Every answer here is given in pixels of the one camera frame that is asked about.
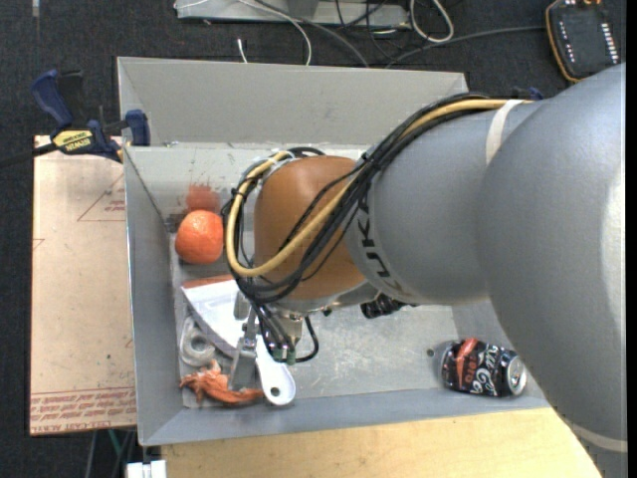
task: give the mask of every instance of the black carpet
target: black carpet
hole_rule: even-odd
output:
[[[289,24],[211,24],[178,21],[174,0],[0,0],[0,160],[26,152],[31,137],[53,130],[36,106],[30,83],[52,68],[80,68],[86,103],[118,119],[114,72],[117,56],[240,61],[236,39],[248,42],[251,62],[301,64],[305,45]],[[456,36],[508,27],[540,26],[553,0],[447,0]],[[625,61],[626,0],[604,0]],[[357,66],[356,58],[325,33],[307,27],[315,65]],[[388,61],[364,31],[347,39],[373,67]],[[381,41],[387,52],[389,42]],[[432,49],[396,69],[458,71],[472,90],[510,96],[514,87],[551,97],[567,87],[551,56],[545,32],[491,36]],[[382,104],[382,89],[379,88]],[[91,434],[32,438],[28,433],[31,224],[30,162],[0,170],[0,476],[83,476]],[[100,435],[94,476],[109,476],[113,452]]]

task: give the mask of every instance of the white plastic part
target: white plastic part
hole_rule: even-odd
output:
[[[149,464],[131,462],[126,466],[126,478],[167,478],[166,461],[153,460]]]

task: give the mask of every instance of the blue clamp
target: blue clamp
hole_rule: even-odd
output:
[[[150,129],[146,115],[141,110],[131,110],[126,113],[124,120],[105,126],[98,120],[90,119],[86,123],[85,132],[82,129],[72,132],[76,131],[74,115],[60,93],[57,78],[58,71],[52,69],[31,84],[31,93],[38,106],[57,123],[56,129],[50,135],[55,147],[50,147],[46,152],[57,149],[66,154],[94,154],[121,161],[120,146],[110,138],[110,134],[126,127],[132,132],[134,145],[150,145]],[[79,90],[73,91],[74,96],[79,93]]]

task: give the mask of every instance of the yellow cable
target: yellow cable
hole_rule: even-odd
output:
[[[442,108],[434,110],[420,119],[416,120],[412,125],[410,125],[403,134],[400,135],[400,138],[410,133],[413,129],[420,127],[427,123],[430,120],[437,119],[438,117],[452,114],[455,112],[463,112],[466,110],[496,110],[502,107],[507,100],[468,100],[468,101],[460,101],[457,103],[451,103]],[[240,276],[246,278],[254,278],[256,276],[263,276],[281,264],[283,264],[286,259],[294,253],[297,248],[301,246],[304,240],[308,238],[312,232],[314,232],[322,223],[324,223],[329,215],[333,212],[340,199],[347,191],[349,185],[356,179],[357,174],[353,176],[353,178],[347,183],[347,185],[308,223],[306,227],[303,228],[277,255],[271,258],[265,264],[255,268],[246,268],[239,263],[237,258],[237,252],[235,250],[234,245],[234,235],[235,235],[235,226],[237,224],[237,216],[241,209],[242,198],[245,196],[248,187],[253,182],[256,182],[258,177],[265,173],[268,169],[272,167],[272,165],[282,159],[283,157],[289,155],[288,152],[282,151],[278,152],[274,156],[271,157],[272,164],[268,162],[261,164],[254,169],[252,169],[247,175],[247,179],[241,183],[238,187],[238,195],[235,197],[234,202],[230,208],[230,213],[228,215],[228,223],[225,229],[225,242],[226,242],[226,256],[228,258],[228,264],[232,268],[232,270]]]

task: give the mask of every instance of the orange plastic toy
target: orange plastic toy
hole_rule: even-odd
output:
[[[215,262],[223,251],[221,217],[210,211],[192,211],[179,225],[175,251],[184,262],[190,264]]]

